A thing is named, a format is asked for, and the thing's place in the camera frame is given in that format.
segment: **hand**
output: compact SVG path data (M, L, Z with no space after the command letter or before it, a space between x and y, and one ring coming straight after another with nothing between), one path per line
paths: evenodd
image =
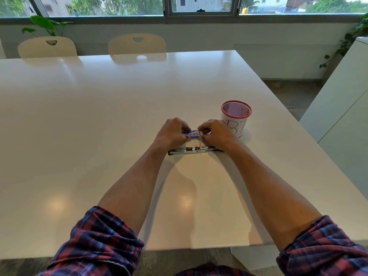
M191 139L190 136L184 134L186 131L190 131L190 127L186 122L180 118L168 119L157 134L154 143L165 151L180 147Z
M210 119L200 125L198 130L205 134L199 137L200 140L225 152L229 145L242 144L223 120Z

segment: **red-blue checkered fabric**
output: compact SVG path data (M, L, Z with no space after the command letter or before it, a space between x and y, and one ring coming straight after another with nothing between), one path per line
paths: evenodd
M90 209L72 229L70 239L56 253L42 276L132 275L144 244L115 215L98 206ZM310 225L277 258L285 275L368 275L368 253L323 216ZM177 276L251 275L212 263Z

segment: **floor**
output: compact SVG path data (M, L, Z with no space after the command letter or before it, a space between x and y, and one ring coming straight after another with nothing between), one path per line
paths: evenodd
M265 83L296 120L301 119L304 112L321 89L321 86L316 82L267 80ZM50 261L51 258L0 260L0 275L36 275L43 271ZM134 275L173 275L184 269L195 267L206 262L213 262L218 265L228 265L248 271L232 256L229 248L214 248L144 252ZM251 273L264 276L283 275L275 266L254 270L251 271Z

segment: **potted plant leaf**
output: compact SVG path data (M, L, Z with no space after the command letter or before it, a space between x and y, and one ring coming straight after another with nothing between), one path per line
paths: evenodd
M60 37L63 37L65 26L73 23L71 21L57 22L57 21L54 21L54 20L48 19L43 16L39 16L39 15L31 16L30 21L34 25L44 28L50 36L60 36ZM33 36L37 37L34 34L34 32L36 32L36 29L24 27L22 29L22 34L24 34L25 32L29 32Z
M340 48L335 52L335 54L331 57L330 55L325 55L324 58L327 60L323 64L320 64L321 68L327 68L324 73L324 77L322 79L323 83L327 81L327 79L334 72L342 58L346 55L352 44L354 43L357 37L366 37L368 36L368 13L364 14L361 18L361 21L358 25L353 28L350 32L345 34L344 40L342 40L342 44Z

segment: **chair backrest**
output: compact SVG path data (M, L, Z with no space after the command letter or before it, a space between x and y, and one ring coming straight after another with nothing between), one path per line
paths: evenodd
M74 43L64 37L39 37L23 41L18 46L22 59L77 56Z
M2 48L1 40L0 40L0 59L6 59L4 50Z
M108 43L108 53L110 55L166 53L166 45L157 35L128 34L113 38Z

